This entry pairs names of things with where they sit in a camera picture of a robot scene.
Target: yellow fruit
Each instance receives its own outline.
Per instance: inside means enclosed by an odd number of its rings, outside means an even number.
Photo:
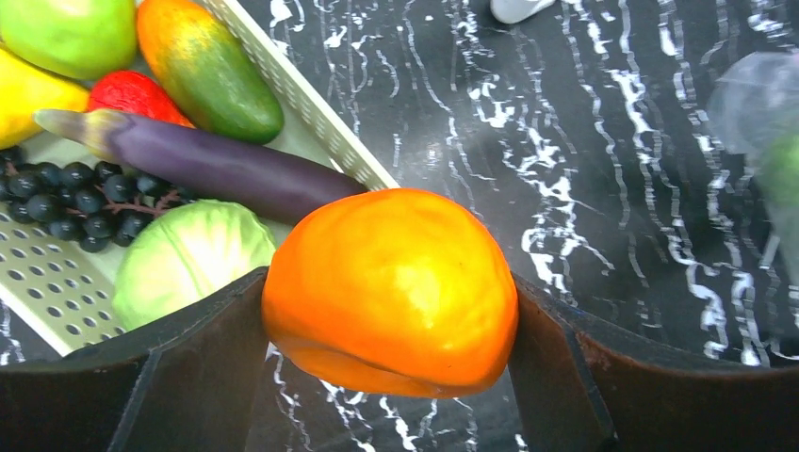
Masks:
[[[455,397],[493,385],[518,306],[494,238],[431,192],[372,191],[325,205],[275,252],[269,339],[300,369],[353,391]]]
[[[41,108],[84,111],[89,91],[47,73],[0,44],[0,150],[41,132],[33,113]]]

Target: yellow banana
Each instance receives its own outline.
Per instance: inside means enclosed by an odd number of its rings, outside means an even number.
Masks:
[[[41,132],[33,122],[40,108],[84,111],[89,91],[32,66],[0,43],[0,150]]]

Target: white plastic handle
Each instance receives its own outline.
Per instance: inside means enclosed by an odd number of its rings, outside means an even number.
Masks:
[[[518,24],[555,0],[491,0],[491,13],[504,24]]]

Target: bunch of black grapes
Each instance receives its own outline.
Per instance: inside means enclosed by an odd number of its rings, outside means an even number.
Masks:
[[[38,223],[53,237],[76,242],[85,252],[114,243],[128,247],[154,218],[195,197],[151,174],[124,174],[98,162],[27,163],[22,148],[0,151],[0,202],[21,224]]]

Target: basket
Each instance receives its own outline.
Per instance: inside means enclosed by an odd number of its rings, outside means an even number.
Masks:
[[[281,53],[237,0],[196,0],[241,40],[285,112],[285,128],[270,147],[347,173],[369,189],[397,182]],[[22,144],[32,162],[96,162],[83,146],[49,134]],[[282,241],[288,227],[265,223]],[[111,309],[124,250],[97,254],[61,242],[0,213],[0,299],[57,353],[66,355],[125,333]]]

